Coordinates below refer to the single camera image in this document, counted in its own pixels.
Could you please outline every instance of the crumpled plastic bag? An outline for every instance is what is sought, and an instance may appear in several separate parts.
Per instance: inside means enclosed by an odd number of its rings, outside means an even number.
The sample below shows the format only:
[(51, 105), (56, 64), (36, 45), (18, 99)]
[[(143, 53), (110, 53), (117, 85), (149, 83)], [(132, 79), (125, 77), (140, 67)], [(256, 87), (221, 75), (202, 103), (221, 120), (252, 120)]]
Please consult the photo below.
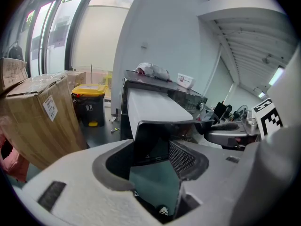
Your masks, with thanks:
[(135, 71), (137, 73), (141, 73), (153, 78), (158, 78), (163, 81), (171, 81), (168, 71), (157, 65), (154, 65), (153, 63), (141, 63), (138, 65)]

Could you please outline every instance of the floor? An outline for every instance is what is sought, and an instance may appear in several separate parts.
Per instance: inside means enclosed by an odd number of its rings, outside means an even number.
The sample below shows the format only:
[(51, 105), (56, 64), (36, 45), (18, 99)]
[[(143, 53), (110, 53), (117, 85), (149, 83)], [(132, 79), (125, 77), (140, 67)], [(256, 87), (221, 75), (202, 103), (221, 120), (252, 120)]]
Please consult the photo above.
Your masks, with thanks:
[[(105, 124), (103, 127), (84, 127), (81, 130), (90, 147), (101, 146), (106, 143), (119, 141), (120, 130), (111, 133), (112, 129), (119, 128), (119, 121), (111, 122), (111, 108), (105, 107)], [(41, 172), (30, 164), (27, 172), (27, 181)], [(16, 181), (8, 176), (11, 184), (22, 187), (23, 182)], [(139, 195), (155, 207), (166, 205), (169, 214), (174, 212), (178, 191), (179, 179), (169, 161), (146, 166), (132, 167), (130, 181), (134, 182)]]

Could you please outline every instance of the green floor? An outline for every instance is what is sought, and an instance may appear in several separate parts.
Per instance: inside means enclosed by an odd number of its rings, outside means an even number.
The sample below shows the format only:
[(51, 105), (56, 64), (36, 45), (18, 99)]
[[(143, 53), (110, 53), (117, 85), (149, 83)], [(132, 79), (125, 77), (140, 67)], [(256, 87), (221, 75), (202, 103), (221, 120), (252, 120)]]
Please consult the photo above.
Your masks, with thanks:
[(166, 205), (173, 215), (179, 192), (179, 179), (169, 161), (132, 167), (130, 181), (139, 196), (153, 206)]

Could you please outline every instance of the yellow object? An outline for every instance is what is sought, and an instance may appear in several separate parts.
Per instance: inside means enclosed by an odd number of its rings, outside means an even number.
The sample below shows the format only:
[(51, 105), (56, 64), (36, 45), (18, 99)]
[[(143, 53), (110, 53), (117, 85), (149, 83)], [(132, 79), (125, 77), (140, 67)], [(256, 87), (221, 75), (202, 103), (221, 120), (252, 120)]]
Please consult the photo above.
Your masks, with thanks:
[(100, 84), (80, 84), (72, 90), (73, 94), (83, 95), (83, 96), (102, 96), (105, 94), (108, 86)]
[(96, 121), (89, 122), (89, 126), (91, 126), (91, 127), (94, 127), (97, 125), (98, 125), (98, 122), (96, 122)]

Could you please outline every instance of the bin logo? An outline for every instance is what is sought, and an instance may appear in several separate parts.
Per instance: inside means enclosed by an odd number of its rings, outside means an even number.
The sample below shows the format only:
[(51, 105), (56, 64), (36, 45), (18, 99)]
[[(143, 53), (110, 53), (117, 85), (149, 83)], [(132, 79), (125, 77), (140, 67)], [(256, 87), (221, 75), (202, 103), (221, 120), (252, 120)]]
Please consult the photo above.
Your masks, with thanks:
[(86, 105), (87, 111), (93, 111), (92, 105)]

